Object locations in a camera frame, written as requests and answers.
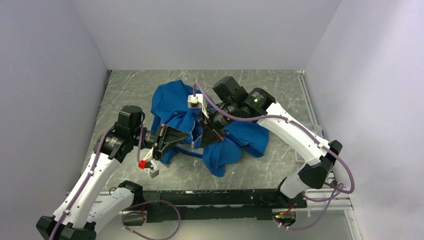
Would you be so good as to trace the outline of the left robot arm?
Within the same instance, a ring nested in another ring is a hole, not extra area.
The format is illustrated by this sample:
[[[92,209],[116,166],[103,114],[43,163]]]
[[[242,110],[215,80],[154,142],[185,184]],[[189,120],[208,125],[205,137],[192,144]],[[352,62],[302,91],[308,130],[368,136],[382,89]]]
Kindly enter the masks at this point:
[[[95,201],[112,173],[135,147],[148,149],[137,166],[151,178],[159,174],[159,161],[189,134],[166,124],[156,131],[143,126],[145,113],[135,105],[125,105],[117,121],[98,139],[79,180],[52,216],[41,216],[36,229],[45,240],[94,240],[122,210],[139,209],[144,203],[143,187],[125,180],[101,203]]]

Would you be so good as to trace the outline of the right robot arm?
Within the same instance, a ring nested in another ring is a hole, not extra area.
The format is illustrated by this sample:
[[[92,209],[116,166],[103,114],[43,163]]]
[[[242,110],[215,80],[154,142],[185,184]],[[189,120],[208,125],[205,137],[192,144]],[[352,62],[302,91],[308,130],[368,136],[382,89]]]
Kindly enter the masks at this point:
[[[303,158],[300,169],[285,177],[277,187],[275,200],[289,207],[295,197],[308,189],[321,189],[333,169],[342,144],[328,141],[293,118],[266,90],[256,87],[247,92],[232,76],[225,76],[213,87],[221,102],[215,104],[199,83],[187,98],[189,108],[201,109],[200,147],[224,140],[225,127],[234,121],[252,122],[269,130],[289,144]]]

